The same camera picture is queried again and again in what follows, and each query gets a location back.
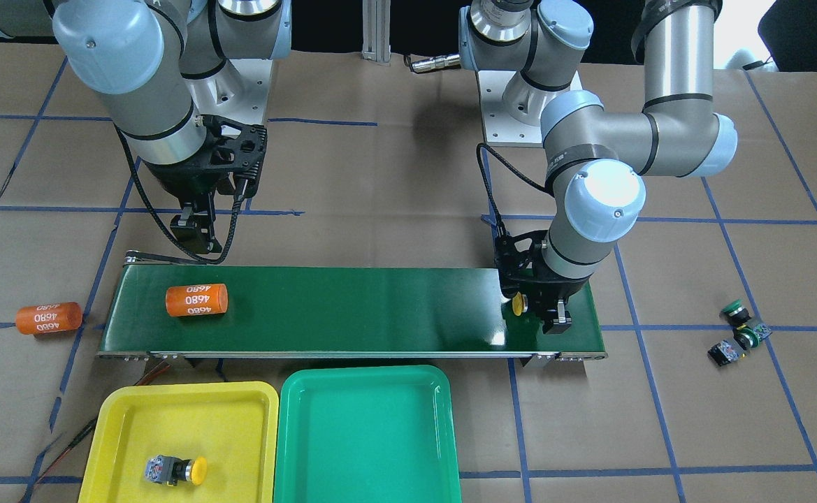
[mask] teal bin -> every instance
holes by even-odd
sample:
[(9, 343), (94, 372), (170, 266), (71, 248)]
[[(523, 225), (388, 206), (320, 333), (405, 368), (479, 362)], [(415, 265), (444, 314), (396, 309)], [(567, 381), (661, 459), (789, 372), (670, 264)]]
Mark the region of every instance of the teal bin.
[(284, 382), (275, 503), (459, 503), (449, 380), (428, 365)]

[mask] white mounting plate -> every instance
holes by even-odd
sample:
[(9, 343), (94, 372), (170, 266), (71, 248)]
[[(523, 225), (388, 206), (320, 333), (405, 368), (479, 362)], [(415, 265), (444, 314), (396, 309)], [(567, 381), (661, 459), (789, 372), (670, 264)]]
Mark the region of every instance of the white mounting plate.
[(271, 90), (274, 61), (269, 59), (232, 59), (240, 71), (246, 89), (241, 99), (233, 99), (201, 108), (201, 114), (221, 115), (243, 124), (265, 124), (268, 92)]
[[(511, 117), (501, 99), (515, 73), (501, 70), (480, 70), (476, 73), (484, 139), (494, 147), (541, 147), (542, 128), (538, 124), (530, 126)], [(573, 76), (569, 89), (581, 89), (578, 73)]]

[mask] orange cylinder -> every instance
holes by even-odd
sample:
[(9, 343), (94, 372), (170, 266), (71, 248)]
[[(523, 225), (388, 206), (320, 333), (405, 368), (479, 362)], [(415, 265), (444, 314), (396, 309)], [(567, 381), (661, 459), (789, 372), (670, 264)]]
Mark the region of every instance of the orange cylinder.
[(229, 290), (223, 283), (171, 286), (166, 290), (169, 316), (221, 314), (229, 310)]
[(28, 306), (20, 309), (16, 316), (17, 330), (25, 335), (76, 330), (81, 325), (82, 308), (76, 302)]

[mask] yellow bin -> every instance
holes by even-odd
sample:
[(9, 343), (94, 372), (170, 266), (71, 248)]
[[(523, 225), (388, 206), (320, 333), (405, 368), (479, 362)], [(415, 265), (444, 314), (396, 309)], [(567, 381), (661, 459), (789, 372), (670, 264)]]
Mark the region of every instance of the yellow bin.
[[(79, 503), (271, 503), (277, 392), (264, 382), (130, 386), (101, 407)], [(201, 485), (144, 479), (156, 455), (207, 460)]]

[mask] green conveyor belt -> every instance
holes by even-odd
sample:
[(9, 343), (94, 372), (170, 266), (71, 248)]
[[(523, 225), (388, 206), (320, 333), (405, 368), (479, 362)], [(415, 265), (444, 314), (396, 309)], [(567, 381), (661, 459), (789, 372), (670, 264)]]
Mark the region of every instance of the green conveyor belt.
[[(229, 311), (172, 318), (170, 286), (224, 283)], [(274, 268), (127, 264), (102, 356), (606, 356), (591, 290), (570, 299), (573, 327), (543, 335), (504, 305), (484, 268)]]

